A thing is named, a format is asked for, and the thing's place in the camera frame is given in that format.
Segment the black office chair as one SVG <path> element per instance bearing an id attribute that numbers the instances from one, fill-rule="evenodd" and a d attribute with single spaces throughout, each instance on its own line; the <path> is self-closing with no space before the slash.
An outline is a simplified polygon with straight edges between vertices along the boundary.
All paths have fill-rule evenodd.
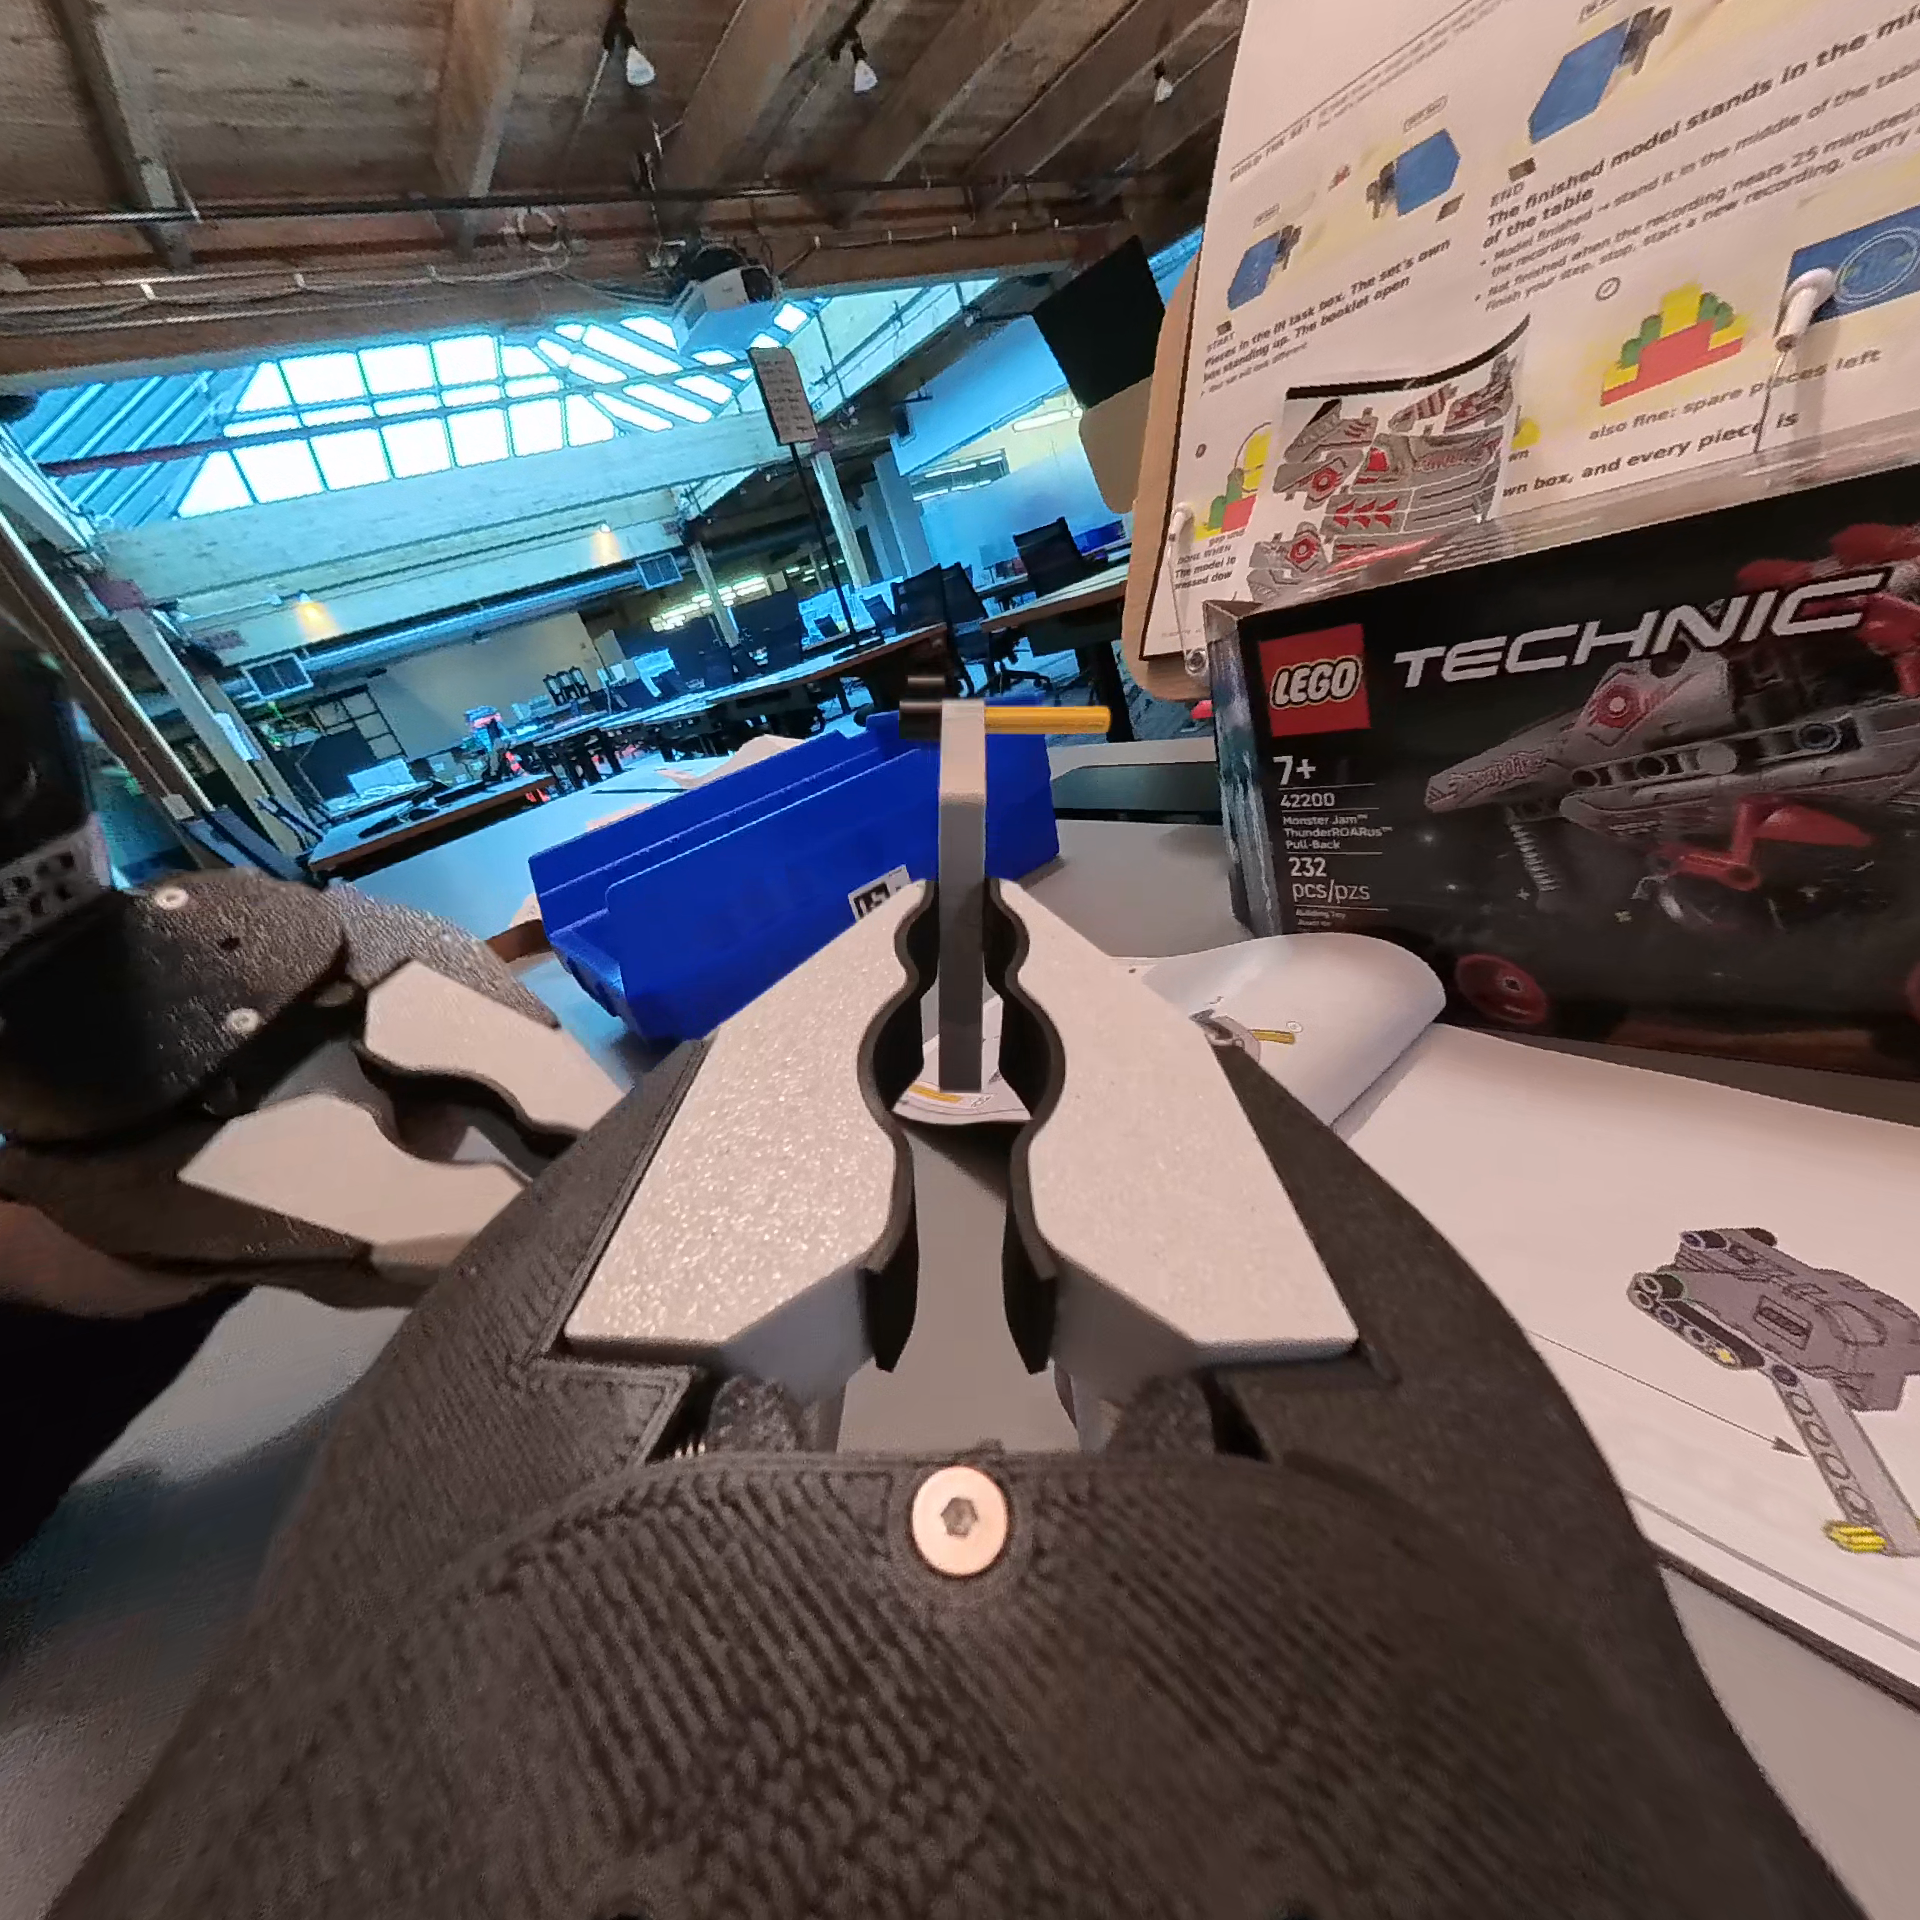
<path id="1" fill-rule="evenodd" d="M 984 600 L 960 563 L 902 581 L 902 633 L 915 625 L 940 633 L 894 659 L 902 681 L 927 681 L 940 669 L 952 692 L 997 692 Z"/>

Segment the blue plastic bin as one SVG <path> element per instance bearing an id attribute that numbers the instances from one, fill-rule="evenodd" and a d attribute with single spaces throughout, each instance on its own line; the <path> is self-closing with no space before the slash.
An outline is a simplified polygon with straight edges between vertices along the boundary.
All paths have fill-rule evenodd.
<path id="1" fill-rule="evenodd" d="M 940 754 L 894 714 L 533 855 L 552 945 L 639 1045 L 687 1045 L 940 862 Z"/>

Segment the printed instruction sheet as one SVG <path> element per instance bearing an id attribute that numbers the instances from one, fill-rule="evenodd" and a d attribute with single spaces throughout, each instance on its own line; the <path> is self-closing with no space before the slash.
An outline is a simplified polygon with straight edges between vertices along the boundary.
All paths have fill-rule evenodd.
<path id="1" fill-rule="evenodd" d="M 1198 542 L 1233 584 L 1289 387 L 1529 321 L 1495 511 L 1913 419 L 1920 3 L 1242 3 L 1201 221 Z M 1797 347 L 1797 273 L 1835 299 Z"/>

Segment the black and tan board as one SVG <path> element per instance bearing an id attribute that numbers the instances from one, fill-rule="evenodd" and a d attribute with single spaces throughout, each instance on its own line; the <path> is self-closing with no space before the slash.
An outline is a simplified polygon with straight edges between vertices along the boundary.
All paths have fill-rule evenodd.
<path id="1" fill-rule="evenodd" d="M 1173 517 L 1173 469 L 1198 329 L 1198 237 L 1167 253 L 1123 242 L 1030 308 L 1068 401 L 1082 455 L 1114 511 Z"/>

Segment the grey angled toy beam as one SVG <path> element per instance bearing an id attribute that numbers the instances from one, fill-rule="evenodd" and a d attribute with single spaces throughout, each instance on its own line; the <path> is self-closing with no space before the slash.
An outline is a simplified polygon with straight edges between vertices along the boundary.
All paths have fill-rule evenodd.
<path id="1" fill-rule="evenodd" d="M 933 973 L 933 1045 L 940 1090 L 984 1089 L 984 704 L 940 698 L 940 973 Z"/>

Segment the ceiling projector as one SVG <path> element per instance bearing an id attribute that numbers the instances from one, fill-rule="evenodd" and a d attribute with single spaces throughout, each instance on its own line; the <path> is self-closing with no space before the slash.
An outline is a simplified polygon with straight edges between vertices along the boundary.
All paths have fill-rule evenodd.
<path id="1" fill-rule="evenodd" d="M 673 325 L 697 329 L 719 315 L 740 315 L 740 308 L 768 308 L 768 299 L 777 299 L 777 275 L 758 257 L 707 242 L 707 249 L 685 253 L 685 289 L 673 299 Z"/>

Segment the black toy set box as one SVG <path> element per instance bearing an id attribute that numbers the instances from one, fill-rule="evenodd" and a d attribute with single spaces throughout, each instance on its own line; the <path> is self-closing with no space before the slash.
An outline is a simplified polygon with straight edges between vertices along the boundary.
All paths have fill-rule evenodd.
<path id="1" fill-rule="evenodd" d="M 1713 469 L 1210 611 L 1233 903 L 1513 1041 L 1913 1078 L 1913 461 Z"/>

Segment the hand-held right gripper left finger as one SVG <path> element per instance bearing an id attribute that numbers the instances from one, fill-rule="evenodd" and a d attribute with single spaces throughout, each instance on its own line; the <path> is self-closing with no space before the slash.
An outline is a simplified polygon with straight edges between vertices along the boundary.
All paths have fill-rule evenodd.
<path id="1" fill-rule="evenodd" d="M 894 1100 L 915 1076 L 927 881 L 880 900 L 714 1041 L 673 1052 L 582 1195 L 559 1360 L 655 1387 L 645 1446 L 700 1446 L 707 1409 L 774 1387 L 804 1446 L 842 1440 L 859 1370 L 915 1324 L 915 1171 Z"/>

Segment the long wooden table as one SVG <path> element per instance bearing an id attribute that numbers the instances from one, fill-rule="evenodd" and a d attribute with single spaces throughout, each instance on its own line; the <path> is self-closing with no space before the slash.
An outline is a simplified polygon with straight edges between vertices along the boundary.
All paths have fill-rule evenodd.
<path id="1" fill-rule="evenodd" d="M 796 704 L 818 690 L 842 690 L 842 681 L 862 681 L 870 692 L 902 692 L 914 669 L 940 674 L 948 669 L 948 621 L 923 621 L 885 639 L 862 639 L 862 643 L 835 643 L 835 651 L 808 651 L 785 669 L 733 681 L 733 690 L 697 690 L 676 698 L 655 698 L 639 714 L 591 714 L 575 723 L 544 723 L 527 744 L 514 744 L 514 754 L 533 775 L 476 786 L 470 797 L 443 797 L 443 800 L 406 800 L 375 817 L 375 826 L 335 826 L 315 849 L 310 849 L 310 873 L 364 873 L 364 867 L 389 867 L 408 849 L 449 847 L 470 826 L 488 826 L 510 808 L 527 808 L 552 779 L 554 779 L 554 754 L 575 754 L 575 744 L 656 744 L 656 734 L 685 734 L 685 733 L 722 733 L 738 714 L 768 721 L 777 704 Z"/>

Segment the grey desk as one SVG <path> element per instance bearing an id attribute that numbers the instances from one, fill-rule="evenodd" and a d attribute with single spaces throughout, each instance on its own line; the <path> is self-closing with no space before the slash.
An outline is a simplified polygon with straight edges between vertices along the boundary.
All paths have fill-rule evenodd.
<path id="1" fill-rule="evenodd" d="M 620 786 L 544 800 L 462 847 L 364 881 L 494 935 L 533 895 L 533 849 L 637 808 Z M 1030 895 L 1108 956 L 1191 956 L 1242 939 L 1218 826 L 1061 819 L 1061 855 Z M 1913 1089 L 1649 1057 L 1662 1076 L 1779 1090 L 1852 1114 L 1913 1114 Z M 923 1211 L 952 1231 L 1001 1225 L 1001 1179 L 960 1130 L 915 1135 Z M 234 1306 L 184 1385 L 59 1498 L 35 1548 L 9 1565 L 9 1782 L 0 1915 L 48 1915 L 77 1857 L 152 1773 L 206 1666 L 253 1606 L 267 1548 L 339 1400 L 392 1341 L 397 1312 L 310 1297 Z M 844 1440 L 952 1439 L 960 1387 L 859 1376 Z M 1852 1677 L 1772 1616 L 1669 1568 L 1713 1699 L 1849 1877 L 1867 1915 L 1913 1915 L 1913 1705 Z"/>

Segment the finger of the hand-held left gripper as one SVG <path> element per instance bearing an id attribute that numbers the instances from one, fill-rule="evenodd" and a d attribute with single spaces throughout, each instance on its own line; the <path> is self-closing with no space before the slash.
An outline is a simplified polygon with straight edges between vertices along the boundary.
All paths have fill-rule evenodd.
<path id="1" fill-rule="evenodd" d="M 177 1179 L 349 1236 L 380 1276 L 428 1276 L 517 1203 L 539 1141 L 485 1107 L 310 1089 L 216 1124 Z"/>
<path id="2" fill-rule="evenodd" d="M 494 1100 L 517 1135 L 582 1141 L 620 1107 L 617 1076 L 575 1031 L 425 962 L 406 962 L 364 996 L 356 1052 L 397 1078 Z"/>

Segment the toy sticker sheet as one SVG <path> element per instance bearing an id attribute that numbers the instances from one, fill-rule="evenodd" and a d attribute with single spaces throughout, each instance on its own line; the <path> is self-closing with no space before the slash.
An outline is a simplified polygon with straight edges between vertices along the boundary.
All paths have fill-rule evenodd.
<path id="1" fill-rule="evenodd" d="M 1431 374 L 1289 387 L 1236 600 L 1428 558 L 1495 511 L 1520 424 L 1529 321 Z"/>

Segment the open instruction booklet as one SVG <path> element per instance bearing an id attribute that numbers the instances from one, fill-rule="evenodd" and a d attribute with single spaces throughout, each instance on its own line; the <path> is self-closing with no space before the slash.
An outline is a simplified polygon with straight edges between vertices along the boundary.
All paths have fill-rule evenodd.
<path id="1" fill-rule="evenodd" d="M 1913 1130 L 1443 1029 L 1373 935 L 1118 973 L 1471 1263 L 1662 1557 L 1913 1699 Z"/>

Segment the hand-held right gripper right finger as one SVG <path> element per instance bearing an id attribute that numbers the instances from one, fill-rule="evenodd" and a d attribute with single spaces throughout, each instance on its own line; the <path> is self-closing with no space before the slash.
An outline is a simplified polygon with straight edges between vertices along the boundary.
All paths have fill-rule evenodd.
<path id="1" fill-rule="evenodd" d="M 1023 881 L 984 890 L 1011 1155 L 1011 1331 L 1108 1446 L 1167 1376 L 1323 1363 L 1359 1324 L 1298 1221 L 1233 1052 Z"/>

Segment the sign on pole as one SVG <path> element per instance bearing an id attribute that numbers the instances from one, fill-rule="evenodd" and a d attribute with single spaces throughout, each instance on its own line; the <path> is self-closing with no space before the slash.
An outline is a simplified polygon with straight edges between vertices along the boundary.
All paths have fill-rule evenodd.
<path id="1" fill-rule="evenodd" d="M 804 504 L 808 504 L 808 527 L 828 548 L 828 584 L 842 589 L 842 563 L 835 563 L 835 542 L 828 542 L 828 527 L 822 527 L 822 500 L 808 493 L 808 455 L 818 455 L 818 413 L 808 413 L 808 391 L 804 391 L 804 371 L 785 342 L 746 342 L 746 371 L 754 371 L 754 391 L 758 391 L 758 413 L 774 424 L 774 441 L 794 455 L 794 469 L 796 469 L 796 488 L 804 488 Z"/>

